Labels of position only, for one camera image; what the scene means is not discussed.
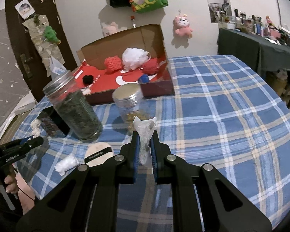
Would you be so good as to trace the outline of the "person's left hand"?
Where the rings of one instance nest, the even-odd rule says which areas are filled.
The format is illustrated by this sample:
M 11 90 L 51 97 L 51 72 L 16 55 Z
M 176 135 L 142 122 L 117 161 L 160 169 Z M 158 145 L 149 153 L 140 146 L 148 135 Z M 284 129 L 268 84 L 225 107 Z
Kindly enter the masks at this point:
M 19 188 L 14 170 L 11 170 L 10 173 L 6 176 L 6 178 L 4 179 L 4 183 L 7 185 L 6 187 L 7 193 L 11 194 L 18 193 Z

